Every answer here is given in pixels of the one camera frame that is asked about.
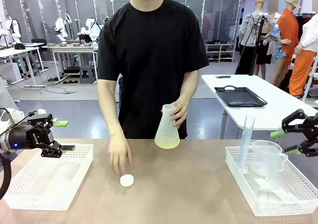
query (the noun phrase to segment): stool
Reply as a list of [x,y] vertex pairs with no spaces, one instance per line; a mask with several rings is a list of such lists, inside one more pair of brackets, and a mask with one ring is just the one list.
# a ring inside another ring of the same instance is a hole
[[79,78],[81,83],[91,83],[95,81],[95,72],[92,66],[81,66],[79,68]]

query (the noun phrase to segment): white bottle cap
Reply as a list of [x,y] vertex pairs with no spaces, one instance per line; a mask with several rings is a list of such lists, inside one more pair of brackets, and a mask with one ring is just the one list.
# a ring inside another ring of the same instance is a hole
[[125,174],[120,177],[120,185],[123,187],[129,187],[134,183],[134,176],[131,174]]

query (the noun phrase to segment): erlenmeyer flask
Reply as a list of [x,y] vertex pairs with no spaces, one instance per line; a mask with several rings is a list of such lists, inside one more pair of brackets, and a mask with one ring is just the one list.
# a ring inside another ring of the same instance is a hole
[[167,104],[162,106],[162,118],[156,133],[155,143],[162,149],[173,149],[180,143],[178,129],[173,127],[170,113],[175,106]]

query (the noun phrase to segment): glass wall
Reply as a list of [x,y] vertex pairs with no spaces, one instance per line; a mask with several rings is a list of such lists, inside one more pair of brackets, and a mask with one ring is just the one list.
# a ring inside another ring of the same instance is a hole
[[[76,39],[78,28],[86,27],[88,18],[103,24],[130,0],[3,0],[6,16],[14,15],[19,21],[22,41],[46,38],[59,43],[54,31],[58,17],[65,19],[69,13],[72,23],[67,24],[67,40]],[[239,0],[175,0],[187,5],[198,18],[204,41],[233,40],[239,10]]]

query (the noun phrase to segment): black t-shirt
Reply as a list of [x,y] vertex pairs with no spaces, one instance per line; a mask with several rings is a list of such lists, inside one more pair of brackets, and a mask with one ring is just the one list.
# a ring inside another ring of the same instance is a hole
[[[178,99],[184,73],[209,64],[197,18],[173,0],[150,12],[124,5],[101,30],[98,47],[98,79],[123,76],[118,119],[130,139],[154,139],[162,106]],[[187,136],[185,121],[178,131]]]

